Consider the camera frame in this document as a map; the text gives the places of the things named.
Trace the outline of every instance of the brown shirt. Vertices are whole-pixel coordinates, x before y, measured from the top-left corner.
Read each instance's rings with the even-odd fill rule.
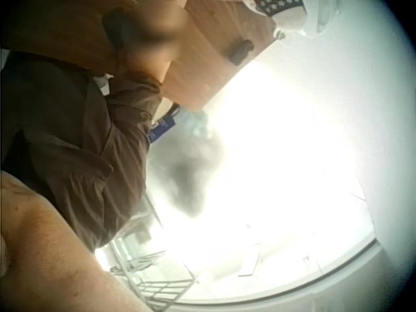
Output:
[[[6,65],[2,163],[14,135],[23,131],[51,201],[94,250],[140,209],[147,134],[160,102],[160,84],[143,73],[111,79],[110,95],[104,97],[83,70],[33,60]]]

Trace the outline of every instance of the person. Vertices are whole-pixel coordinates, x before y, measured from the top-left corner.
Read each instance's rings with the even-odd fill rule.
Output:
[[[171,26],[184,25],[169,8],[161,13],[153,6],[157,18],[143,21],[168,42],[121,49],[120,73],[107,96],[88,70],[50,58],[11,53],[2,71],[2,170],[47,198],[91,252],[139,209],[147,134],[162,98],[167,53],[177,46]]]
[[[52,204],[1,172],[2,311],[151,312],[105,272]]]

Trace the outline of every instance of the white wall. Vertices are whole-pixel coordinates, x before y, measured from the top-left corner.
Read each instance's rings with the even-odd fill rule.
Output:
[[[359,268],[336,273],[336,285],[328,279],[315,285],[319,291],[310,287],[291,295],[302,299],[291,300],[290,308],[288,296],[282,296],[172,311],[380,311],[403,286],[416,258],[415,52],[381,3],[351,0],[321,37],[298,36],[290,48],[275,43],[257,61],[343,130],[382,249],[354,264]]]

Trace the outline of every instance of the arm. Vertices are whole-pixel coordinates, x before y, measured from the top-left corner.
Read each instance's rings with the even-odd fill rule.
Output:
[[[101,269],[45,198],[4,172],[1,200],[1,234],[10,258],[0,279],[4,307],[12,311],[151,311]]]

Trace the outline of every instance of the wooden surface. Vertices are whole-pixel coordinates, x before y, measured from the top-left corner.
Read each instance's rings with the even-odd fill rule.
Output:
[[[101,26],[103,14],[116,7],[134,10],[133,0],[19,1],[2,21],[2,47],[53,57],[96,72],[114,73],[116,55]],[[179,59],[164,81],[164,95],[198,110],[244,65],[272,41],[272,21],[234,1],[188,0],[191,23]],[[255,46],[235,66],[228,60],[239,42]]]

